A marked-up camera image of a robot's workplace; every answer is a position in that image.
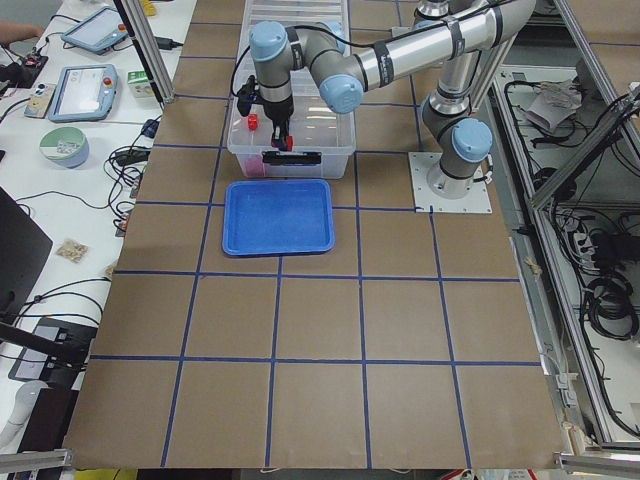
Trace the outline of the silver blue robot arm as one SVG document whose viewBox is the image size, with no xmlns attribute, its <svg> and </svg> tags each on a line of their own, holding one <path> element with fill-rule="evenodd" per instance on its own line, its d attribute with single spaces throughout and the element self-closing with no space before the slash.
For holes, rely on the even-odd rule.
<svg viewBox="0 0 640 480">
<path fill-rule="evenodd" d="M 255 72 L 235 94 L 237 109 L 246 117 L 254 105 L 261 106 L 272 123 L 272 147 L 289 151 L 292 72 L 308 70 L 326 106 L 349 114 L 367 92 L 441 63 L 422 121 L 442 149 L 438 172 L 448 180 L 468 180 L 493 144 L 487 125 L 470 115 L 481 55 L 514 38 L 534 6 L 532 1 L 422 1 L 408 32 L 358 44 L 352 54 L 345 52 L 348 42 L 338 23 L 262 21 L 249 33 Z"/>
</svg>

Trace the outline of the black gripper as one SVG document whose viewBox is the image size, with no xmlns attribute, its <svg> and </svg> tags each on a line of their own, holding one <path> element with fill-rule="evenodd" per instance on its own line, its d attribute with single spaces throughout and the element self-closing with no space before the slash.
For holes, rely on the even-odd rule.
<svg viewBox="0 0 640 480">
<path fill-rule="evenodd" d="M 281 131 L 286 131 L 287 137 L 291 136 L 290 119 L 293 115 L 293 98 L 287 97 L 278 102 L 264 100 L 263 110 L 265 115 L 272 121 L 274 127 L 271 145 L 276 149 L 281 149 Z"/>
</svg>

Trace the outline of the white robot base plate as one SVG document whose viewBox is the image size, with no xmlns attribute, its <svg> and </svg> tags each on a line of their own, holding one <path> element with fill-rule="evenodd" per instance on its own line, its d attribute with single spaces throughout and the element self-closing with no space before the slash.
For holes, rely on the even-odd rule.
<svg viewBox="0 0 640 480">
<path fill-rule="evenodd" d="M 440 168 L 441 154 L 409 152 L 409 170 L 413 189 L 414 209 L 419 213 L 491 214 L 488 193 L 491 172 L 476 165 L 474 176 L 457 180 Z"/>
</svg>

